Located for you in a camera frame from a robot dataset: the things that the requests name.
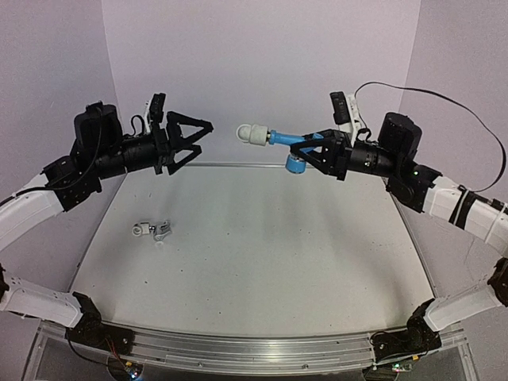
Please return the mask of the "small white pipe fitting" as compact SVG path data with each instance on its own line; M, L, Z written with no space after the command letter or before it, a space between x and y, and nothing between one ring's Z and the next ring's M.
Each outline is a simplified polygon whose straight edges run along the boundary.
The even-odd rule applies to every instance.
M264 125L242 124L237 127L236 136L242 143L266 146L270 140L270 131Z

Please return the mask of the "chrome water faucet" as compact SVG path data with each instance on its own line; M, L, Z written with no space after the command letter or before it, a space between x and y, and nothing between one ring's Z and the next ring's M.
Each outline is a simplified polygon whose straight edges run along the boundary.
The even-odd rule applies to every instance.
M164 239L171 235L172 227L170 221L160 222L149 226L149 231L152 234L153 240L159 244L163 243Z

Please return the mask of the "white pipe elbow fitting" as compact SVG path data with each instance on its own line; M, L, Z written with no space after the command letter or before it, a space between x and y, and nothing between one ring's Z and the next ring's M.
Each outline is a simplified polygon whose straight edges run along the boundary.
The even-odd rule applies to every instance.
M151 233L150 224L147 222L137 223L132 227L132 235L134 237L142 237Z

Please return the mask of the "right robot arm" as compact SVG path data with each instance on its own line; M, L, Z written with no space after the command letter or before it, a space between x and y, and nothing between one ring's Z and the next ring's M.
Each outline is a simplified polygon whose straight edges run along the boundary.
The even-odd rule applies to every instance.
M460 229L495 250L499 259L489 279L456 294L431 298L411 314L406 327L375 333L371 342L382 358L412 355L441 346L440 332L453 323L507 305L507 204L484 198L414 160L421 129L407 116L388 113L375 143L351 143L328 129L291 145L291 154L324 175L344 179L347 171L383 177L400 204Z

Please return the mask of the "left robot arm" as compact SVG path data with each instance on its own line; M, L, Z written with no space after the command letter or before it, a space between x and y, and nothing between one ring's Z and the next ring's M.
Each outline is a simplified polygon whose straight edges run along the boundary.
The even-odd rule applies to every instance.
M197 143L213 132L212 124L164 112L164 99L164 94L153 95L138 117L139 133L123 132L114 105L96 102L77 115L70 154L1 202L1 247L101 192L104 179L150 167L157 175L173 175L199 156ZM54 291L6 270L1 271L1 310L61 325L71 343L121 354L132 348L133 331L106 324L89 296Z

